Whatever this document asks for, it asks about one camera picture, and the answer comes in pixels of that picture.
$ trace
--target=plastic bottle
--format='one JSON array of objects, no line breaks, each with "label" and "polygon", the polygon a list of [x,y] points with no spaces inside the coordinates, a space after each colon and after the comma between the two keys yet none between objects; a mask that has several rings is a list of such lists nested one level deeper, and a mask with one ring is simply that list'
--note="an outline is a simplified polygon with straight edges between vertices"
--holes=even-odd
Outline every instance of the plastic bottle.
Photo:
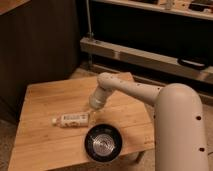
[{"label": "plastic bottle", "polygon": [[90,117],[89,117],[89,125],[94,126],[97,123],[97,120],[101,114],[100,110],[91,110],[90,111]]},{"label": "plastic bottle", "polygon": [[53,118],[54,126],[65,127],[84,127],[89,124],[89,112],[79,112],[61,115],[59,118]]}]

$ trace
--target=bottle cap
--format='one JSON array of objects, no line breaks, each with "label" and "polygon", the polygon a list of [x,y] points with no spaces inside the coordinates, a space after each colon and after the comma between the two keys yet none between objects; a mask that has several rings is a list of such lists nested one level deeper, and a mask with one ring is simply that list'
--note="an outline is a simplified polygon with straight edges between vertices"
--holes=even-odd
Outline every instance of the bottle cap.
[{"label": "bottle cap", "polygon": [[56,119],[56,118],[53,118],[53,119],[52,119],[52,124],[53,124],[53,125],[56,125],[56,123],[57,123],[57,119]]}]

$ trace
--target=white bottle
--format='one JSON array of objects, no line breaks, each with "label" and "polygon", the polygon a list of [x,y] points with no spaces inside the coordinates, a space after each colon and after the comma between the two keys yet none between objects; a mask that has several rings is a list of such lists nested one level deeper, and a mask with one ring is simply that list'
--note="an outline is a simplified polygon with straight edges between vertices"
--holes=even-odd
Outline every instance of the white bottle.
[{"label": "white bottle", "polygon": [[62,128],[88,126],[89,112],[64,114],[60,116],[59,118],[53,118],[52,124]]}]

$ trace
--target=shelf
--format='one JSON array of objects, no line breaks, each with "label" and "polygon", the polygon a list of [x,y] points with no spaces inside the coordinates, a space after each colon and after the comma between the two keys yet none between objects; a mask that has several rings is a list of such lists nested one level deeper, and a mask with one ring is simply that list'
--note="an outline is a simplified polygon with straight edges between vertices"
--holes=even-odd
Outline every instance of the shelf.
[{"label": "shelf", "polygon": [[180,8],[181,1],[177,1],[177,0],[173,2],[174,8],[172,7],[171,9],[166,9],[166,3],[158,3],[158,5],[155,5],[155,4],[148,4],[148,3],[136,2],[136,1],[130,1],[130,0],[93,0],[93,1],[127,6],[131,8],[150,10],[150,11],[163,12],[168,14],[176,14],[176,15],[181,15],[186,17],[213,20],[213,14],[211,13],[197,12],[197,11],[192,11],[190,9],[183,10],[184,8]]},{"label": "shelf", "polygon": [[81,39],[81,50],[89,54],[127,62],[137,66],[174,74],[184,78],[213,84],[213,67],[202,71],[179,65],[177,59],[139,49],[120,46],[99,40]]}]

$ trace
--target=bottle label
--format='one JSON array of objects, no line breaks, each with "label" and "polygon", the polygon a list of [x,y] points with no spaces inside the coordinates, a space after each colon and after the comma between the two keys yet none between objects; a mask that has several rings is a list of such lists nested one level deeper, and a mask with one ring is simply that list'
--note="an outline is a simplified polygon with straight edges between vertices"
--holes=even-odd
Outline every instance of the bottle label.
[{"label": "bottle label", "polygon": [[65,114],[61,117],[61,126],[63,127],[77,127],[77,126],[88,126],[89,114],[73,113]]}]

